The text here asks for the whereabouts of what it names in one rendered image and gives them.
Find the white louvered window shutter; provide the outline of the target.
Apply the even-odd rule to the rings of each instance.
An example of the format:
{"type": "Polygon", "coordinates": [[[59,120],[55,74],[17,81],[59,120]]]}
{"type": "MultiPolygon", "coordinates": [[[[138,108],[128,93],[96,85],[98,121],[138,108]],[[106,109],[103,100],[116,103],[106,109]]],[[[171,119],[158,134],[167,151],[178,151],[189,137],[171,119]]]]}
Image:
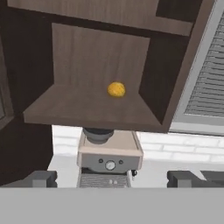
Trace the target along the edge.
{"type": "Polygon", "coordinates": [[[224,0],[215,0],[170,131],[224,136],[224,0]]]}

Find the dark brown wooden cabinet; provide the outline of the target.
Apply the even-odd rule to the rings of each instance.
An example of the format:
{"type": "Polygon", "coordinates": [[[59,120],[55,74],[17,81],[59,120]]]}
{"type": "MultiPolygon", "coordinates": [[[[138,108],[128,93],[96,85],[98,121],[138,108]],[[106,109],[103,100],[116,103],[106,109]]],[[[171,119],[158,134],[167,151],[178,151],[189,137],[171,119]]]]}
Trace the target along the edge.
{"type": "Polygon", "coordinates": [[[10,98],[27,123],[166,132],[214,0],[0,0],[10,98]],[[112,82],[126,93],[113,97],[112,82]]]}

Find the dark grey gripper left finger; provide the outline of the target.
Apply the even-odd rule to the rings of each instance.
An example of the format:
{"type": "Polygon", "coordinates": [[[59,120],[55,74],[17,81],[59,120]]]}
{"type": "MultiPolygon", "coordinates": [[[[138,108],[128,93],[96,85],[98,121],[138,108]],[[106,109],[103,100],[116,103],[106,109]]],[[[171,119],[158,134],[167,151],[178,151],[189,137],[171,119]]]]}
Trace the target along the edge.
{"type": "Polygon", "coordinates": [[[4,185],[4,187],[57,187],[57,177],[56,171],[34,171],[26,178],[4,185]]]}

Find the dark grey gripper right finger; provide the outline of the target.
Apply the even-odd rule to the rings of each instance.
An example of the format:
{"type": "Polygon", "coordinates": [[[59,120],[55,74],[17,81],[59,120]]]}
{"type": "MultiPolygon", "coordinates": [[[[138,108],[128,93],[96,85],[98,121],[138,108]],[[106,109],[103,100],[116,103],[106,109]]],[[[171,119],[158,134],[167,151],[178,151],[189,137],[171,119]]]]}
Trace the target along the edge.
{"type": "Polygon", "coordinates": [[[167,187],[172,188],[224,188],[224,171],[201,171],[204,179],[191,171],[168,171],[167,187]]]}

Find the beige espresso coffee machine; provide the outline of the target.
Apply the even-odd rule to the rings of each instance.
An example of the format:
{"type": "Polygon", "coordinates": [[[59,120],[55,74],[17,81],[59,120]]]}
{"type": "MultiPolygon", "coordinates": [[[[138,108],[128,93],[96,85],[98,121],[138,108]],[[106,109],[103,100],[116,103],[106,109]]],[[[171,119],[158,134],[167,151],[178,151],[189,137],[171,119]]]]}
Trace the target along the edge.
{"type": "Polygon", "coordinates": [[[141,169],[144,152],[135,131],[83,129],[77,154],[80,188],[131,187],[130,175],[141,169]]]}

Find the dark brown cabinet door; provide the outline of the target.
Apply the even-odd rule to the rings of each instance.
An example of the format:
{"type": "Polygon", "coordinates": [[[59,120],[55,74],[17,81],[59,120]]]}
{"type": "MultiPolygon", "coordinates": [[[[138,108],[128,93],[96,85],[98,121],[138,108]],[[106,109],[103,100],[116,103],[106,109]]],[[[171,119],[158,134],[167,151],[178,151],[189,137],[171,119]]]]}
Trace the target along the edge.
{"type": "Polygon", "coordinates": [[[53,157],[52,127],[25,123],[12,103],[0,37],[0,186],[46,171],[53,157]]]}

